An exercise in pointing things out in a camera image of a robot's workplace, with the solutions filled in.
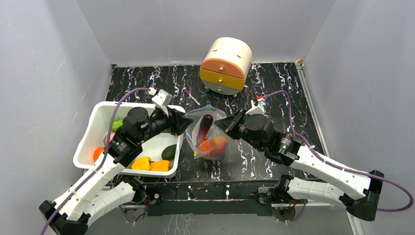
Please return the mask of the pink marker pen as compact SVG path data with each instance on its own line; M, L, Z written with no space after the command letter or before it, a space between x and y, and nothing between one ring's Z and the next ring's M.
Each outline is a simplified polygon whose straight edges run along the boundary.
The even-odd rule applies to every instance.
M185 89L184 92L194 101L195 104L201 107L201 103L191 94L189 90Z

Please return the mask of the yellow orange bell pepper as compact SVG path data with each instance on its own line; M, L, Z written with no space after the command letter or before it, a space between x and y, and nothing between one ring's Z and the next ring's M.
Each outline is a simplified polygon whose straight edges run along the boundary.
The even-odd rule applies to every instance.
M171 167L172 167L172 164L169 160L155 161L150 164L151 171L166 172L166 171L169 171Z

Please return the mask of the clear zip top bag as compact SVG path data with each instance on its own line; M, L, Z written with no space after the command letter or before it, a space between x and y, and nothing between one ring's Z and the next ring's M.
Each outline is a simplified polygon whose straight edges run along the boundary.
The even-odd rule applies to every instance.
M185 114L193 123L186 129L186 140L193 151L195 159L219 161L224 158L229 138L214 122L224 119L226 114L207 105Z

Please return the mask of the dark green avocado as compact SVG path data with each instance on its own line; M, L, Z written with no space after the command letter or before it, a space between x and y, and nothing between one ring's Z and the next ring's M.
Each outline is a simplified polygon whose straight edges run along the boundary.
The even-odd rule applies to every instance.
M173 161L176 156L176 147L176 144L166 147L161 153L161 158L163 160Z

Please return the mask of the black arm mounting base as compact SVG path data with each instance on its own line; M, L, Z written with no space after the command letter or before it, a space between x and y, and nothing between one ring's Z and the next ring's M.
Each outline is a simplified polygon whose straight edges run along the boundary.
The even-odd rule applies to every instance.
M272 216L275 208L303 204L277 197L278 181L147 182L149 216L176 214L255 214Z

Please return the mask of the green cabbage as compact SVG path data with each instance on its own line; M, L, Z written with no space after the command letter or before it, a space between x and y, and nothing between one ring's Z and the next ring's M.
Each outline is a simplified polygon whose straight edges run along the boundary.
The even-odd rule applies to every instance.
M115 133L118 128L120 128L123 125L123 119L119 118L113 121L112 123L112 132Z

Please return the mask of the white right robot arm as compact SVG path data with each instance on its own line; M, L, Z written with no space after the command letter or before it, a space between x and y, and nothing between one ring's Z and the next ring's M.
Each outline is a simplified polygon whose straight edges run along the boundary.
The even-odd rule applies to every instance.
M259 188L264 203L313 200L343 207L365 221L374 221L378 209L383 174L376 170L370 176L315 154L303 141L277 131L262 114L247 114L243 109L214 123L234 140L242 139L272 162L308 172L320 182L282 175L275 188Z

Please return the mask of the white plastic bin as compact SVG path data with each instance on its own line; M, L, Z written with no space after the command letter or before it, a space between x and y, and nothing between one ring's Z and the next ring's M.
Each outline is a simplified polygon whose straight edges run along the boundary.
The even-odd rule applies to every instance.
M184 140L184 133L173 135L169 129L155 134L150 129L150 115L155 110L154 104L146 103L122 103L117 107L116 102L103 101L95 105L89 119L86 132L81 139L73 156L73 163L78 168L89 169L98 163L93 160L93 153L103 146L103 139L108 133L112 117L123 119L123 125L117 129L115 136L110 141L108 157L127 164L126 160L135 161L141 157L150 157L153 162L162 160L162 151L176 144L176 156L171 161L169 171L133 170L124 169L122 174L138 175L145 177L172 178L177 171L180 149ZM176 105L168 105L168 108L184 112Z

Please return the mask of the purple eggplant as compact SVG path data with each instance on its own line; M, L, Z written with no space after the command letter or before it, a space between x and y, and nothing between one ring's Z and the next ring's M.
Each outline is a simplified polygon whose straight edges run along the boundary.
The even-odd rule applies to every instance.
M201 118L198 135L197 135L198 143L200 143L202 139L206 138L212 124L213 124L213 116L211 114L206 114Z

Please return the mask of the orange pumpkin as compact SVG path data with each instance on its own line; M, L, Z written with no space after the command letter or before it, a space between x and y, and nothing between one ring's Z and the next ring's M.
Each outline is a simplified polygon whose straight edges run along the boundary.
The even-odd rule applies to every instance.
M198 151L200 153L210 153L213 149L216 148L215 141L213 139L204 138L201 140Z

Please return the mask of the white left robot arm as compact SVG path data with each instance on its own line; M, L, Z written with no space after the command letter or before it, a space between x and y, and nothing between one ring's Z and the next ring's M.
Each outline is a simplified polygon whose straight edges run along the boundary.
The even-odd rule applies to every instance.
M142 203L146 190L135 177L109 191L101 190L143 151L143 143L165 130L179 136L192 123L184 112L169 107L151 113L143 107L130 109L92 167L59 198L39 206L46 220L41 234L51 228L58 235L84 235L92 223L116 207L131 201Z

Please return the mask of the round pastel drawer cabinet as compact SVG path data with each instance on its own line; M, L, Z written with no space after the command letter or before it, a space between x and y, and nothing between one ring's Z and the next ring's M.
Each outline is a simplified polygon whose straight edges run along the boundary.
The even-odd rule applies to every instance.
M252 57L252 50L245 42L218 38L201 63L200 79L210 91L237 96L244 89Z

